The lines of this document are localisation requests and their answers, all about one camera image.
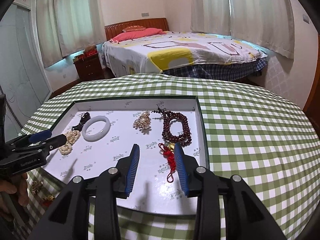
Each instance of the white tray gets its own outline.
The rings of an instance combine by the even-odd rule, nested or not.
[[[84,179],[99,176],[103,171],[116,166],[119,158],[130,154],[132,146],[140,146],[140,161],[130,197],[117,199],[117,205],[143,212],[165,215],[191,215],[196,213],[197,198],[187,198],[181,191],[177,171],[174,182],[166,178],[170,171],[166,159],[160,153],[158,143],[162,139],[163,119],[160,114],[150,113],[151,129],[146,133],[132,127],[133,122],[145,110],[166,108],[181,112],[188,118],[192,142],[183,148],[185,154],[194,156],[201,166],[208,167],[207,143],[202,114],[196,97],[131,97],[100,101],[77,101],[60,117],[53,128],[52,136],[71,129],[80,121],[80,114],[89,112],[91,117],[104,115],[109,118],[108,134],[97,142],[87,142],[81,136],[73,145],[69,155],[59,150],[51,151],[47,165],[43,168],[68,183],[74,176]],[[87,132],[93,134],[104,126],[104,122],[91,125]],[[172,122],[173,135],[182,132],[181,122]]]

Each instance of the wall outlet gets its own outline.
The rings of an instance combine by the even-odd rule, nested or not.
[[[308,15],[304,14],[302,15],[303,21],[309,24],[309,17]]]

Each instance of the white jade bangle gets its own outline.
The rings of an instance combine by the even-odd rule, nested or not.
[[[90,125],[92,125],[95,122],[99,122],[99,121],[103,121],[106,122],[106,125],[104,126],[104,128],[93,135],[87,135],[87,129],[89,128]],[[98,115],[95,116],[93,118],[91,118],[90,120],[88,120],[84,126],[82,127],[82,136],[83,138],[88,141],[88,142],[95,142],[98,141],[100,139],[102,139],[103,137],[105,137],[105,135],[108,133],[108,131],[110,130],[110,121],[107,117],[103,116],[103,115]]]

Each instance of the headboard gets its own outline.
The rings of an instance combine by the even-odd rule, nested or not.
[[[107,41],[122,33],[122,30],[124,28],[134,25],[140,25],[146,28],[158,28],[162,29],[163,31],[169,30],[166,18],[152,18],[116,23],[104,27],[104,30],[106,31]]]

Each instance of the human hand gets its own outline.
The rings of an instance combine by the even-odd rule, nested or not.
[[[18,202],[21,206],[27,206],[29,203],[29,197],[28,197],[28,184],[26,179],[28,178],[28,175],[26,173],[22,175],[17,175],[14,177],[15,180],[20,181],[17,183],[17,186],[11,184],[10,182],[7,182],[6,180],[0,180],[0,192],[4,191],[8,194],[14,194],[17,193],[18,195]],[[4,204],[2,198],[0,198],[0,216],[5,218],[8,221],[13,220],[12,215],[10,214],[9,209]]]

